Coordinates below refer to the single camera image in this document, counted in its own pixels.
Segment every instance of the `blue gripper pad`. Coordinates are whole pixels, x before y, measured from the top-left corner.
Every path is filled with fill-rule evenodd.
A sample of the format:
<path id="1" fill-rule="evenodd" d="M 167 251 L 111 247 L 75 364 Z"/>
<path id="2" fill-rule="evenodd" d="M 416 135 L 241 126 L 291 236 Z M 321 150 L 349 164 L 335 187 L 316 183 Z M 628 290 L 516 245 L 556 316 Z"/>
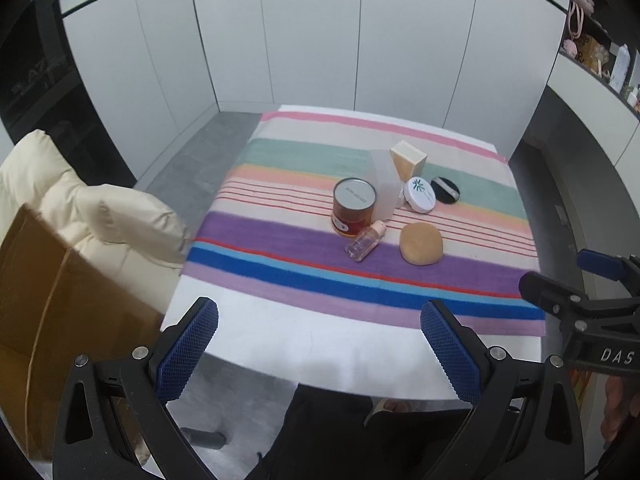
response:
<path id="1" fill-rule="evenodd" d="M 626 278 L 625 266 L 620 258 L 608 254 L 598 253 L 590 249 L 582 249 L 576 256 L 575 262 L 582 270 L 597 274 L 608 280 L 617 282 Z"/>
<path id="2" fill-rule="evenodd" d="M 475 406 L 482 395 L 480 369 L 431 301 L 422 306 L 420 328 L 460 400 Z"/>
<path id="3" fill-rule="evenodd" d="M 180 397 L 202 353 L 218 328 L 218 307 L 207 298 L 156 370 L 161 402 Z"/>

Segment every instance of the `gray floor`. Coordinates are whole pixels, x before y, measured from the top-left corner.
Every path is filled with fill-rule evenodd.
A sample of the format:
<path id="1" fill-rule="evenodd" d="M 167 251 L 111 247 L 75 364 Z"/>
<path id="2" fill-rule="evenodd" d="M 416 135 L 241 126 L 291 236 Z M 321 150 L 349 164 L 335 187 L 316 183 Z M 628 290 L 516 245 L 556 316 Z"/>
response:
<path id="1" fill-rule="evenodd" d="M 258 120 L 255 114 L 218 114 L 171 160 L 147 191 L 173 207 L 196 232 Z M 560 223 L 555 206 L 562 201 L 542 154 L 521 144 L 510 167 L 529 216 L 542 272 L 578 286 L 579 275 L 571 270 L 575 267 L 573 235 Z M 558 352 L 558 330 L 553 325 L 549 330 L 543 350 Z M 229 443 L 223 449 L 196 450 L 219 478 L 241 479 L 257 463 L 256 452 L 265 453 L 271 447 L 295 387 L 288 381 L 205 355 L 182 397 L 170 402 L 168 408 L 179 426 L 225 433 Z M 437 410 L 458 406 L 414 402 L 413 407 Z M 153 461 L 146 468 L 159 474 Z"/>

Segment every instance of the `green stripe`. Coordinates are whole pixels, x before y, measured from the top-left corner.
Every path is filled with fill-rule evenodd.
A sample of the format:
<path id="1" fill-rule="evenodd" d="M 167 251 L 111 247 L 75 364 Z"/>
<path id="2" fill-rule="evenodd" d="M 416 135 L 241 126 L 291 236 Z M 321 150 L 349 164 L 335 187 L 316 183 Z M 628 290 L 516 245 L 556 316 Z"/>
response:
<path id="1" fill-rule="evenodd" d="M 366 177 L 366 150 L 340 148 L 293 140 L 253 139 L 242 151 L 236 165 L 253 164 L 286 171 L 301 171 L 334 178 Z M 431 180 L 443 176 L 460 189 L 460 201 L 491 209 L 516 218 L 527 219 L 517 189 L 464 171 L 426 163 L 422 176 Z"/>

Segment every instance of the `silver screw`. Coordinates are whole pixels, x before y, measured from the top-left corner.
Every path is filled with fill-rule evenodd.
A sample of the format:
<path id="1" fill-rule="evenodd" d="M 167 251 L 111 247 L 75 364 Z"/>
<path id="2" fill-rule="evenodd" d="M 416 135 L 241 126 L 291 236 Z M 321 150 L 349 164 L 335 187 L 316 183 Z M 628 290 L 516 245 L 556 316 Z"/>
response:
<path id="1" fill-rule="evenodd" d="M 564 361 L 562 361 L 562 358 L 559 355 L 552 355 L 549 358 L 549 362 L 551 362 L 551 364 L 556 368 L 562 368 L 564 365 Z"/>
<path id="2" fill-rule="evenodd" d="M 507 351 L 500 346 L 493 346 L 491 350 L 489 350 L 489 354 L 498 361 L 502 361 L 507 357 Z"/>
<path id="3" fill-rule="evenodd" d="M 146 346 L 138 346 L 133 349 L 133 352 L 131 352 L 131 356 L 134 359 L 144 359 L 148 355 L 149 355 L 149 348 L 147 348 Z"/>
<path id="4" fill-rule="evenodd" d="M 77 367 L 84 366 L 88 362 L 89 362 L 89 357 L 84 354 L 80 354 L 78 357 L 76 357 L 76 360 L 74 361 Z"/>

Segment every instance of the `person's hand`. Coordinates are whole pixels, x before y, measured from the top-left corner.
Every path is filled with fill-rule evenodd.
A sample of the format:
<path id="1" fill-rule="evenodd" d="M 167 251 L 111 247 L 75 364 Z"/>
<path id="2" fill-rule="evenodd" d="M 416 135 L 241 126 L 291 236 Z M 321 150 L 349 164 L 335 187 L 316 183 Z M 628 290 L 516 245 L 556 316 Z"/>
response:
<path id="1" fill-rule="evenodd" d="M 640 392 L 637 381 L 620 377 L 609 377 L 604 391 L 607 401 L 604 405 L 604 420 L 600 433 L 607 442 L 612 442 L 626 418 L 640 413 Z"/>

